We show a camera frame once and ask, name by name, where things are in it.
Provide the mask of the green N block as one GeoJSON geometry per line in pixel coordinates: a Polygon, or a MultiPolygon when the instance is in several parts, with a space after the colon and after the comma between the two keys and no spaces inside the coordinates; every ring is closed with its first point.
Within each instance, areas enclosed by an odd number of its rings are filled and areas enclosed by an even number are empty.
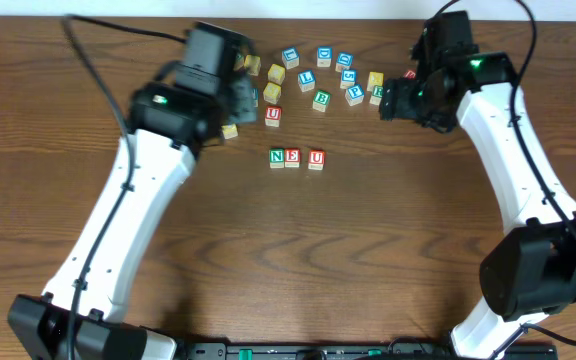
{"type": "Polygon", "coordinates": [[[285,167],[285,150],[283,148],[271,148],[269,150],[269,166],[272,169],[285,167]]]}

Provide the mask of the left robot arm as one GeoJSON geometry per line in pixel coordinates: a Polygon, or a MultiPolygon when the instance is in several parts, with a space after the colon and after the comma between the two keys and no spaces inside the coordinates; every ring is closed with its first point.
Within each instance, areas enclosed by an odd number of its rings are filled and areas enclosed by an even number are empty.
{"type": "Polygon", "coordinates": [[[111,173],[68,258],[38,296],[18,295],[7,321],[33,359],[183,359],[185,344],[125,321],[143,256],[205,144],[257,118],[242,65],[245,35],[198,22],[165,63],[114,110],[121,136],[111,173]]]}

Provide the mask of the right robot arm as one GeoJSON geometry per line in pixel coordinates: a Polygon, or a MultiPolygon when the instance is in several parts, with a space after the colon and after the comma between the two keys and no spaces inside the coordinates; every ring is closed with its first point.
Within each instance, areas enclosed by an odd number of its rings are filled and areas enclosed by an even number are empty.
{"type": "Polygon", "coordinates": [[[463,130],[492,185],[501,242],[479,268],[482,296],[439,359],[505,359],[514,343],[576,303],[576,201],[536,136],[520,87],[524,70],[482,52],[466,12],[442,7],[412,47],[414,77],[386,81],[379,115],[439,133],[463,130]]]}

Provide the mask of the red E block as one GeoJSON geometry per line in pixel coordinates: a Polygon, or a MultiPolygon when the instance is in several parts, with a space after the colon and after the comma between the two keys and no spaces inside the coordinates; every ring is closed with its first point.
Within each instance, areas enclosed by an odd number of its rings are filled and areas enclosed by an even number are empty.
{"type": "Polygon", "coordinates": [[[301,151],[298,148],[286,148],[284,150],[284,166],[286,168],[299,168],[301,163],[301,151]]]}

